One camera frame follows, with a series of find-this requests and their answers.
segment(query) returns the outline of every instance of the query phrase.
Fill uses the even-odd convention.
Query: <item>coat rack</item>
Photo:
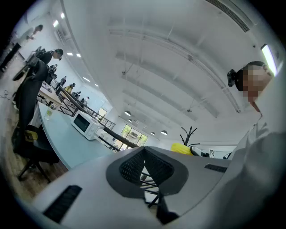
[[[182,141],[183,141],[183,143],[184,143],[184,145],[188,145],[188,142],[189,142],[189,138],[191,137],[191,135],[197,130],[197,128],[195,128],[193,131],[192,131],[192,127],[189,129],[189,133],[183,128],[183,127],[181,127],[185,132],[186,132],[186,134],[187,134],[187,137],[186,137],[186,140],[184,140],[183,139],[183,137],[182,137],[182,135],[180,134],[180,136],[181,136],[181,139],[182,139]],[[190,145],[188,145],[188,147],[189,146],[191,146],[191,145],[199,145],[199,143],[195,143],[195,144],[190,144]]]

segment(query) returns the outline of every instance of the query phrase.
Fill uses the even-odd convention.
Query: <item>desk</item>
[[[113,132],[112,130],[110,130],[107,127],[104,127],[103,129],[106,133],[108,133],[109,135],[111,135],[112,137],[116,138],[117,140],[121,141],[122,143],[124,143],[125,145],[128,145],[131,148],[135,148],[138,147],[138,145],[136,145],[133,142],[128,141],[126,138],[116,134],[115,132]]]
[[[58,106],[61,106],[62,103],[61,103],[60,99],[58,98],[58,96],[56,95],[54,89],[52,87],[50,87],[48,84],[47,84],[47,87],[49,87],[52,92],[49,92],[47,89],[41,87],[39,94],[42,95],[43,97],[49,99],[50,102],[49,102],[48,106],[50,106],[50,104],[52,102]]]
[[[70,170],[91,159],[114,154],[98,140],[87,140],[71,124],[70,116],[57,110],[50,120],[44,117],[48,107],[38,103],[39,116],[45,134],[62,163]]]

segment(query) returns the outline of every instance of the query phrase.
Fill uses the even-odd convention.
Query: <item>microwave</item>
[[[72,118],[71,124],[88,140],[95,139],[98,129],[103,129],[98,121],[80,110]]]

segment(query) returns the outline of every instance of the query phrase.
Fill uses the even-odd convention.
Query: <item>floor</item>
[[[4,74],[0,73],[0,95],[5,97],[4,91],[8,92],[7,98],[0,98],[0,166],[14,193],[30,202],[47,186],[47,180],[37,168],[31,168],[25,172],[21,182],[16,177],[25,166],[26,159],[15,154],[11,144],[11,136],[18,121],[18,113],[13,107],[11,97],[21,83],[21,80],[14,82],[12,78],[22,66],[23,60],[17,56],[10,62],[7,71]],[[67,172],[62,162],[53,165],[40,164],[52,181]]]

